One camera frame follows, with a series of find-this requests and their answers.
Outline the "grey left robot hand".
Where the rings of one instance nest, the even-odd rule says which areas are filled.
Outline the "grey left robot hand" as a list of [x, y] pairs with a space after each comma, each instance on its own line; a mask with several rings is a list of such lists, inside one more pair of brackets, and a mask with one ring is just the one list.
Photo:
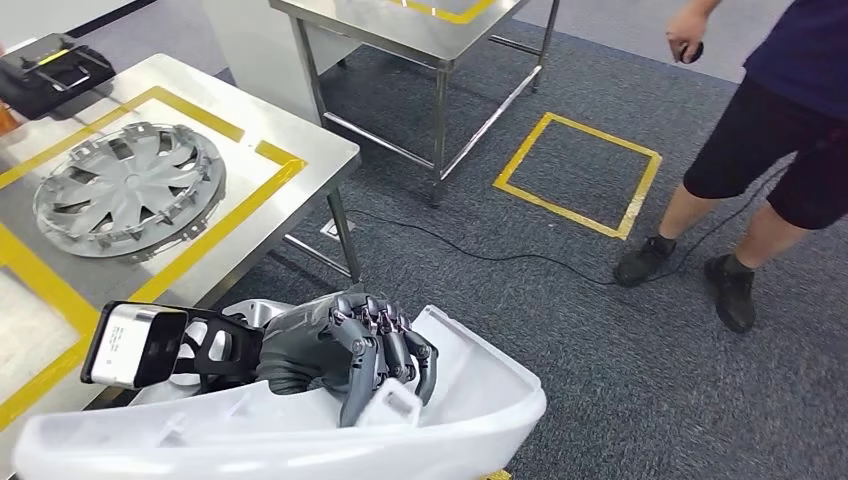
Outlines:
[[414, 382], [426, 405], [437, 385], [438, 349], [399, 306], [374, 294], [326, 295], [275, 316], [265, 328], [257, 379], [293, 395], [314, 384], [342, 399], [338, 425], [352, 427], [388, 379]]

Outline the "person's right hand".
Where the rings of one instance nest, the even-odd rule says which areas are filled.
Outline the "person's right hand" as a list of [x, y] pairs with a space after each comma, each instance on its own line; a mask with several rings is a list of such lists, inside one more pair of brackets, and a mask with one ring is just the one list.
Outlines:
[[689, 1], [670, 20], [666, 40], [675, 62], [694, 63], [702, 53], [702, 41], [714, 1]]

